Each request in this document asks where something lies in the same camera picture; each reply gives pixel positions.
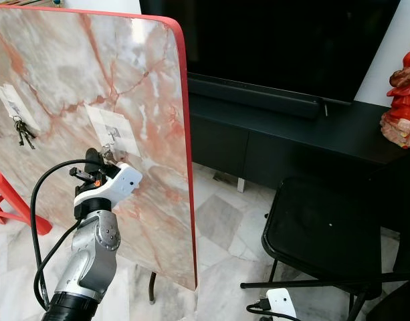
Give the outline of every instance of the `power cord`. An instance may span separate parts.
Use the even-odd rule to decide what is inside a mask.
[[[261,314],[263,316],[277,316],[278,318],[284,318],[292,321],[300,321],[299,319],[293,316],[289,316],[287,314],[270,312],[269,310],[271,309],[272,307],[270,306],[269,299],[261,299],[258,303],[250,304],[246,307],[246,310],[250,313]]]
[[[32,243],[33,243],[33,249],[35,252],[35,260],[37,262],[37,273],[35,274],[34,277],[34,293],[35,297],[37,298],[37,301],[39,305],[44,309],[48,310],[49,309],[49,296],[47,294],[47,288],[45,286],[45,280],[44,280],[44,273],[43,269],[47,262],[50,260],[50,258],[53,256],[53,254],[56,252],[56,250],[59,248],[59,246],[64,242],[65,238],[79,226],[80,220],[76,222],[70,229],[68,229],[62,237],[59,239],[59,241],[55,244],[55,246],[52,248],[52,250],[47,254],[45,257],[44,261],[41,261],[41,252],[39,250],[39,242],[38,242],[38,233],[37,233],[37,221],[35,220],[35,204],[37,203],[37,195],[39,188],[43,184],[46,178],[48,178],[53,172],[56,172],[58,169],[61,169],[62,167],[69,166],[69,165],[74,165],[74,164],[95,164],[95,165],[100,165],[102,166],[102,163],[93,161],[93,160],[87,160],[87,159],[74,159],[74,160],[69,160],[63,163],[60,163],[51,169],[49,169],[47,172],[41,176],[35,184],[33,191],[32,191],[32,196],[31,196],[31,232],[32,232]]]

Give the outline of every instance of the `red stool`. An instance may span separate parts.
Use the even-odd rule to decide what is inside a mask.
[[[31,214],[29,206],[17,194],[15,189],[7,182],[4,176],[0,173],[0,203],[6,200],[18,215],[4,212],[0,207],[0,224],[5,224],[6,219],[16,219],[31,226]],[[37,216],[37,232],[40,235],[45,235],[50,232],[52,225],[40,216]]]

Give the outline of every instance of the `marble board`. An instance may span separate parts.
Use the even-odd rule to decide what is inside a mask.
[[[19,146],[13,113],[36,135]],[[143,174],[114,212],[119,254],[197,286],[183,34],[165,17],[0,6],[0,171],[29,202],[52,166],[115,142]],[[61,169],[37,214],[69,227],[74,187]]]

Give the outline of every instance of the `marble floor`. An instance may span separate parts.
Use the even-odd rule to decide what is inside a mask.
[[[133,261],[118,257],[114,281],[99,305],[95,321],[257,321],[245,311],[264,294],[241,290],[241,282],[267,278],[272,260],[260,237],[275,191],[247,183],[245,192],[215,181],[214,170],[194,164],[199,287],[186,290],[157,276],[156,303],[148,303],[150,272]],[[47,253],[64,229],[54,226],[40,237]],[[45,270],[52,291],[70,254],[71,239],[61,246]],[[383,231],[383,270],[391,271],[398,248],[398,235]],[[0,321],[40,321],[43,314],[33,295],[35,273],[32,240],[28,226],[9,221],[0,225]],[[275,280],[301,280],[308,276],[279,264]],[[384,285],[383,298],[399,284]],[[342,321],[348,310],[348,295],[336,288],[291,289],[290,295],[302,321]],[[381,299],[367,302],[359,321]]]

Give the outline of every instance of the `wall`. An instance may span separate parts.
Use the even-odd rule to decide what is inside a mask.
[[[64,0],[64,7],[140,14],[139,0]]]
[[[389,107],[392,88],[389,78],[403,67],[402,60],[410,51],[410,0],[401,0],[379,50],[363,80],[355,100]]]

